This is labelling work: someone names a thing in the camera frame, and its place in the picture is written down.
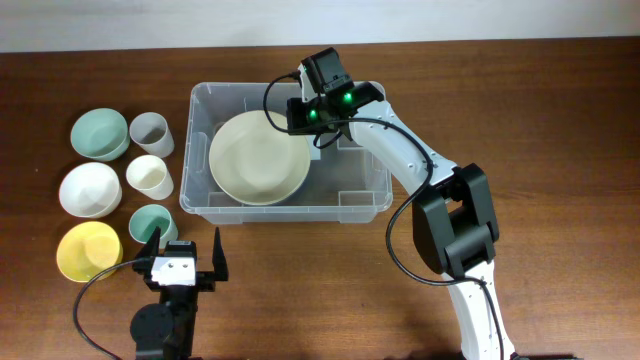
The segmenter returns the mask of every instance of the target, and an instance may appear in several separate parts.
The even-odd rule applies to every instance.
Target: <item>brown wooden surface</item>
[[[0,55],[2,242],[0,357],[99,359],[76,334],[80,285],[58,273],[57,243],[83,222],[57,190],[86,162],[73,122],[110,107],[128,121],[163,114],[180,183],[191,88],[202,81],[268,82],[322,47],[176,49]],[[488,174],[501,227],[497,291],[522,353],[640,358],[640,39],[480,41],[338,47],[356,79],[382,83],[404,122],[441,154]],[[126,184],[131,144],[110,162],[121,205],[102,220],[125,259],[140,246],[131,214],[149,199]],[[405,194],[394,183],[395,208]],[[167,206],[180,237],[210,268],[214,226]],[[459,351],[448,292],[401,274],[384,247],[392,210],[370,224],[223,226],[231,281],[201,294],[194,355],[205,359],[383,359]],[[423,275],[410,214],[397,252]],[[132,358],[129,322],[157,301],[127,269],[84,299],[81,322]]]

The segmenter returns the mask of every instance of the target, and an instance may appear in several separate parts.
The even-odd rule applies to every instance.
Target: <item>teal cup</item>
[[[169,241],[178,240],[178,228],[169,210],[160,205],[146,205],[138,209],[129,220],[129,234],[133,240],[146,244],[156,229],[160,227],[160,249]]]

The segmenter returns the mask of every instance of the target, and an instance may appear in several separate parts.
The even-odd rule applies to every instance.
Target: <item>clear plastic bin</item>
[[[382,92],[380,84],[374,83]],[[300,189],[270,206],[244,205],[216,184],[209,170],[209,147],[217,130],[246,111],[262,110],[267,84],[200,83],[191,92],[180,205],[213,224],[276,221],[367,223],[393,201],[391,174],[371,153],[345,137],[311,160]],[[287,99],[300,96],[295,83],[274,85],[269,110],[285,114]],[[322,142],[334,134],[325,134]]]

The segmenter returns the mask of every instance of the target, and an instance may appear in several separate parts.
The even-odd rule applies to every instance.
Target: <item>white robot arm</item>
[[[427,179],[428,171],[432,172],[429,179],[431,198],[423,199],[422,208],[417,207],[419,216],[416,216],[414,203],[416,247],[427,265],[441,273],[444,281],[468,277],[480,279],[485,282],[493,300],[496,321],[490,301],[477,283],[463,282],[449,286],[460,325],[463,356],[467,360],[512,359],[515,349],[504,330],[493,280],[493,241],[497,240],[498,229],[484,173],[475,165],[471,169],[460,169],[456,163],[427,146],[404,125],[373,85],[353,84],[333,49],[303,60],[292,77],[298,79],[302,96],[290,99],[287,104],[287,132],[292,135],[342,132],[376,156],[409,194],[419,190]],[[339,119],[373,119],[377,123],[344,122],[338,125],[342,121]],[[406,134],[382,122],[395,125]],[[323,123],[328,126],[322,129],[324,131],[318,131],[318,126]],[[314,127],[310,132],[309,125]],[[417,143],[412,143],[407,137],[412,137]],[[424,153],[416,148],[416,144],[429,155],[433,164],[430,169],[427,168]],[[462,200],[462,207],[471,209],[459,216],[449,215],[445,202],[456,197],[452,195],[456,190],[449,189],[460,185],[456,183],[458,180],[469,189],[464,195],[458,195],[456,200]],[[479,188],[479,195],[472,194],[476,191],[475,188],[471,189],[474,186]],[[488,219],[487,224],[478,220],[482,216]],[[502,359],[496,322],[502,330]]]
[[[453,169],[457,165],[440,156],[402,123],[395,115],[387,101],[371,102],[358,109],[358,118],[380,119],[402,127],[410,132],[431,155],[434,163],[432,185],[442,183],[451,178]],[[351,136],[359,145],[369,150],[391,171],[400,184],[412,194],[427,177],[422,154],[404,136],[387,129],[382,125],[367,123],[349,124]],[[502,316],[495,292],[493,269],[495,261],[482,261],[465,272],[465,276],[484,280],[493,298],[493,303],[502,330],[504,359],[500,359],[497,332],[491,315],[491,309],[482,289],[473,283],[461,283],[449,286],[449,293],[458,317],[462,336],[462,354],[468,360],[510,360],[515,348],[502,323]],[[447,273],[443,273],[444,280],[453,280]]]

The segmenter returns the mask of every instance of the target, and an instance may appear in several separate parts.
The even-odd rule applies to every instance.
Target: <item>wire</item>
[[[106,274],[106,273],[108,273],[110,271],[119,269],[121,267],[124,267],[124,266],[127,266],[127,265],[132,265],[132,264],[135,264],[135,263],[138,263],[138,262],[142,262],[142,261],[147,261],[149,259],[150,258],[148,258],[148,257],[144,257],[144,258],[134,259],[134,260],[131,260],[131,261],[125,261],[123,263],[113,265],[112,267],[110,267],[108,269],[102,270],[100,273],[98,273],[98,275],[92,277],[91,280],[89,280],[89,282],[84,284],[84,286],[80,290],[80,293],[78,293],[78,296],[76,297],[75,303],[73,303],[73,324],[76,326],[76,330],[78,330],[78,333],[80,334],[80,336],[84,339],[84,341],[89,343],[89,345],[91,345],[93,348],[95,348],[96,350],[100,351],[101,353],[107,355],[111,359],[121,360],[121,358],[118,357],[117,355],[115,355],[114,353],[112,353],[109,350],[103,348],[102,346],[96,344],[95,341],[91,340],[89,335],[87,335],[87,333],[84,332],[84,329],[82,329],[82,326],[80,325],[80,322],[78,321],[78,306],[80,305],[80,300],[82,300],[82,296],[84,295],[85,292],[87,292],[89,287],[94,282],[96,282],[102,275],[104,275],[104,274]]]
[[[267,116],[267,120],[269,121],[269,123],[271,123],[271,126],[273,126],[274,129],[276,129],[276,130],[278,130],[280,132],[283,132],[283,133],[287,133],[287,134],[291,134],[292,131],[290,131],[288,129],[282,129],[282,128],[278,127],[273,122],[273,120],[271,119],[271,116],[269,115],[269,111],[267,110],[267,98],[269,96],[269,90],[278,81],[286,79],[286,78],[299,79],[299,77],[300,77],[300,72],[299,71],[295,71],[295,72],[292,72],[292,73],[277,77],[271,83],[269,83],[269,85],[267,86],[267,89],[264,92],[264,98],[263,98],[263,101],[262,101],[262,106],[263,106],[263,109],[264,109],[264,113]],[[420,154],[422,154],[422,156],[425,158],[425,161],[426,161],[426,165],[427,165],[427,177],[426,177],[426,179],[424,180],[422,185],[420,185],[420,187],[416,191],[414,191],[413,194],[409,195],[409,197],[398,207],[398,209],[391,216],[391,219],[389,220],[389,224],[387,225],[387,231],[386,231],[386,234],[385,234],[385,240],[386,240],[386,245],[387,245],[387,251],[389,252],[389,255],[391,256],[391,260],[393,260],[394,264],[396,264],[396,266],[400,270],[402,270],[402,272],[404,272],[406,275],[408,275],[413,280],[415,280],[415,281],[417,281],[419,283],[422,283],[422,284],[431,285],[431,286],[451,286],[451,285],[458,285],[458,284],[462,284],[462,283],[466,283],[466,282],[473,282],[475,284],[478,284],[480,286],[480,288],[482,289],[482,291],[484,292],[484,295],[485,295],[485,298],[487,299],[487,302],[489,303],[489,308],[491,310],[491,316],[493,317],[493,322],[495,323],[496,332],[497,332],[497,336],[498,336],[498,342],[500,344],[500,360],[503,360],[504,359],[504,344],[503,344],[503,341],[502,341],[502,330],[500,329],[500,323],[498,322],[498,314],[496,312],[495,305],[493,303],[493,299],[491,298],[491,293],[489,292],[489,289],[487,288],[487,283],[484,280],[477,279],[477,278],[474,278],[474,277],[469,277],[469,276],[464,277],[464,278],[460,278],[460,279],[448,280],[448,281],[429,280],[429,279],[423,278],[423,277],[411,272],[409,269],[407,269],[402,264],[400,259],[398,259],[398,257],[396,256],[395,252],[393,251],[393,245],[392,245],[392,242],[391,242],[391,233],[392,233],[392,230],[393,230],[393,226],[395,225],[396,221],[398,220],[398,218],[400,217],[402,212],[418,197],[418,195],[420,193],[422,193],[422,191],[424,189],[426,189],[427,187],[430,186],[429,182],[431,181],[431,178],[433,176],[433,160],[431,159],[431,157],[429,156],[427,151],[420,145],[420,143],[413,136],[411,136],[411,134],[406,132],[404,129],[394,125],[393,123],[382,121],[382,120],[377,120],[377,119],[368,119],[368,118],[351,118],[351,119],[346,119],[346,120],[331,120],[331,121],[323,122],[321,124],[310,125],[310,126],[307,126],[307,127],[304,127],[304,128],[296,129],[295,133],[300,134],[302,132],[307,132],[307,131],[321,130],[323,128],[326,128],[327,125],[344,125],[344,124],[355,123],[355,122],[366,122],[366,123],[373,123],[373,124],[383,125],[385,130],[387,128],[391,128],[391,129],[399,132],[401,135],[403,135],[407,140],[409,140],[409,142],[411,142],[418,149],[418,151],[420,152]]]
[[[334,142],[338,141],[338,139],[340,139],[340,137],[342,136],[342,131],[338,130],[338,133],[333,138],[331,138],[331,140],[327,141],[326,143],[324,143],[322,145],[318,145],[318,140],[320,140],[320,135],[321,135],[321,133],[318,133],[316,135],[316,137],[313,139],[313,146],[315,146],[316,148],[322,150],[322,149],[328,148]]]

